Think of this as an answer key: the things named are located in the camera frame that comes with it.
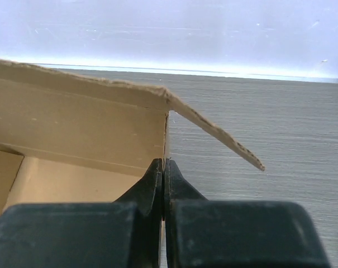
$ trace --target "black plastic part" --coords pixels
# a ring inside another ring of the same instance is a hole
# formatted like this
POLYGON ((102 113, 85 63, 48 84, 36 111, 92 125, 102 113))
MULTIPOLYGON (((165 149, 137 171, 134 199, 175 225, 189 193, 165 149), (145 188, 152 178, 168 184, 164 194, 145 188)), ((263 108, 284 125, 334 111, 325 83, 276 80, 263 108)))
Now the black plastic part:
POLYGON ((8 208, 0 216, 0 268, 159 267, 161 162, 114 203, 8 208))
POLYGON ((330 267, 300 205, 186 200, 174 211, 174 267, 330 267))
POLYGON ((177 200, 206 200, 181 174, 177 164, 173 160, 166 160, 164 172, 164 215, 166 230, 166 259, 168 268, 176 267, 177 263, 177 235, 173 222, 175 213, 175 202, 177 200))

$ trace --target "striped gray surface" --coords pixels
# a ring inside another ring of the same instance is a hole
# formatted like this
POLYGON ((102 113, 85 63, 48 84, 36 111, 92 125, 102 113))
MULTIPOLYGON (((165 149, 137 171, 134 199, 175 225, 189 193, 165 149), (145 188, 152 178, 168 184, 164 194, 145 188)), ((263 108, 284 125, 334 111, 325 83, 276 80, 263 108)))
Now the striped gray surface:
POLYGON ((208 199, 291 200, 303 205, 338 267, 338 84, 71 71, 166 85, 229 131, 263 160, 266 172, 172 113, 171 157, 185 178, 208 199))

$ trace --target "open cardboard box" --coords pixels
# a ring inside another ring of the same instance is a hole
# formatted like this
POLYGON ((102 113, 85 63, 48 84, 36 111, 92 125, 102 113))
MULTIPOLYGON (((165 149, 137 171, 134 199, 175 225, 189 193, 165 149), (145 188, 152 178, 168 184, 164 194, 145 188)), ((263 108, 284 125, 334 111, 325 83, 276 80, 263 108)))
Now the open cardboard box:
POLYGON ((114 201, 166 159, 170 110, 264 170, 165 87, 0 60, 0 215, 18 203, 114 201))

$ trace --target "table surface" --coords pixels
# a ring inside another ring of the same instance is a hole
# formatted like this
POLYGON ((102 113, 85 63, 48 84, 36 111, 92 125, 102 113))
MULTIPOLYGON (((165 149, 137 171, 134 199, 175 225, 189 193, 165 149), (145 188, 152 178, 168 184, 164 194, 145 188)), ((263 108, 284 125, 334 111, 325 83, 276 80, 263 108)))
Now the table surface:
POLYGON ((290 200, 303 205, 333 267, 338 267, 338 84, 73 72, 168 86, 266 166, 264 173, 256 170, 172 112, 171 157, 184 177, 212 200, 290 200))

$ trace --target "white panel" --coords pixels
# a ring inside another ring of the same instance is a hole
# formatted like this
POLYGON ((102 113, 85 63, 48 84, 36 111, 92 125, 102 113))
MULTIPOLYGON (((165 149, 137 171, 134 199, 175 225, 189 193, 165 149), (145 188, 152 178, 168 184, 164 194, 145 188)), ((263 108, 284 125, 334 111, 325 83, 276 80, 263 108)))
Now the white panel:
POLYGON ((338 79, 338 0, 2 0, 0 58, 338 79))

